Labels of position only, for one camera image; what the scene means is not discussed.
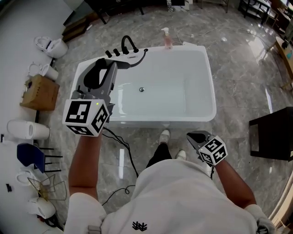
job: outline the white wall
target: white wall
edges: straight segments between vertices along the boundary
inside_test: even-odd
[[[64,2],[74,11],[83,0],[64,0]]]
[[[63,23],[72,10],[62,0],[15,0],[0,17],[0,133],[10,119],[35,119],[35,111],[20,107],[27,67],[32,61],[46,64],[51,58],[37,50],[36,36],[61,37]],[[33,188],[15,181],[21,163],[16,144],[0,144],[0,230],[4,234],[42,233],[48,228],[26,213],[26,201]],[[5,184],[12,186],[8,193]]]

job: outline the cardboard box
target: cardboard box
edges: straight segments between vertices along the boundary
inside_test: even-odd
[[[59,85],[41,75],[35,75],[25,83],[27,91],[23,94],[21,106],[36,111],[55,109]]]

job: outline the black faucet handle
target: black faucet handle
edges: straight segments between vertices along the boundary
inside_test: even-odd
[[[128,51],[128,49],[127,49],[126,46],[124,46],[124,47],[122,48],[122,53],[123,53],[123,54],[129,54],[129,51]]]
[[[110,53],[110,51],[105,51],[105,54],[108,56],[108,58],[110,58],[110,57],[112,57],[112,55],[111,55],[111,53]]]
[[[120,55],[118,49],[114,49],[113,52],[115,53],[116,56],[119,56]]]

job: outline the white t-shirt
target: white t-shirt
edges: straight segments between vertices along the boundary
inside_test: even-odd
[[[114,213],[107,215],[87,194],[73,194],[65,233],[255,234],[251,213],[222,194],[199,165],[164,160],[139,175],[131,201]]]

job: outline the black embroidered logo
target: black embroidered logo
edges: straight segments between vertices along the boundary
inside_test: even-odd
[[[145,224],[145,223],[142,223],[142,224],[140,224],[139,222],[132,222],[132,228],[134,229],[134,230],[140,230],[140,231],[145,231],[145,230],[147,230],[147,224]]]

